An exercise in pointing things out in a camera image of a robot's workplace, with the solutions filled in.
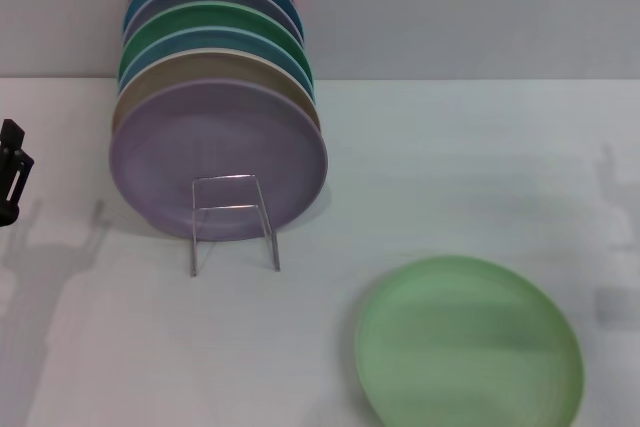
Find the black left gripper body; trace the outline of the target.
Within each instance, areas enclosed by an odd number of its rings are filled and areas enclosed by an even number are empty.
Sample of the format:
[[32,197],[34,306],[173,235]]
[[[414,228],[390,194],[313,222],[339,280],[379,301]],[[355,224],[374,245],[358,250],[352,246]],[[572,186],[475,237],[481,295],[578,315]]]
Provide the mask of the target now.
[[18,201],[13,193],[20,173],[15,153],[11,146],[0,146],[0,226],[13,224],[19,214]]

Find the light green plate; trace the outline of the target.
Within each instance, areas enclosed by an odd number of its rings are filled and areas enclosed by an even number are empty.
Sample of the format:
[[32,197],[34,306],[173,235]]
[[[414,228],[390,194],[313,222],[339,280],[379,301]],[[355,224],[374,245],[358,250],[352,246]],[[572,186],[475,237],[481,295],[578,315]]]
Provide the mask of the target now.
[[354,361],[383,427],[572,427],[578,338],[535,284],[465,256],[402,266],[365,294]]

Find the beige plate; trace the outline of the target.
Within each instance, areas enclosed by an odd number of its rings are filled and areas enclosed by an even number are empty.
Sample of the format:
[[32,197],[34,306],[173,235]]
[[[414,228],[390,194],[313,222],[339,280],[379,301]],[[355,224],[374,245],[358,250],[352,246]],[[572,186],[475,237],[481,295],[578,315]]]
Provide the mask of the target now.
[[326,153],[309,94],[284,69],[252,54],[204,49],[168,57],[145,68],[119,95],[114,153],[176,158],[217,144]]

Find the light blue plate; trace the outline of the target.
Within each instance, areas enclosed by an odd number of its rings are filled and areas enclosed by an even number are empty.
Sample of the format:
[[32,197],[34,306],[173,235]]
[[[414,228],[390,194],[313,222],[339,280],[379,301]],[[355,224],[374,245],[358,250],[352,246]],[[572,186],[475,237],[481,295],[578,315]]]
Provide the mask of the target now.
[[294,53],[300,53],[301,60],[266,37],[242,29],[198,27],[181,30],[152,42],[125,63],[124,70],[118,78],[118,92],[147,66],[164,57],[198,49],[227,49],[249,53],[281,67],[296,79],[314,100],[313,76],[310,69],[303,66],[303,60],[306,59],[304,53],[297,43],[295,47]]

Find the dark green plate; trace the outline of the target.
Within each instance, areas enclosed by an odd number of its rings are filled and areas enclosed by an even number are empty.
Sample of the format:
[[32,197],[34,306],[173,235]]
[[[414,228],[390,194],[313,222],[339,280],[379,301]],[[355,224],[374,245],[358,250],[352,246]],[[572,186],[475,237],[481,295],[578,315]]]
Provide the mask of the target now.
[[314,82],[304,48],[284,26],[256,9],[222,1],[181,4],[156,14],[142,24],[124,44],[118,80],[121,80],[135,57],[153,42],[172,33],[198,27],[237,28],[263,36],[289,53],[310,82]]

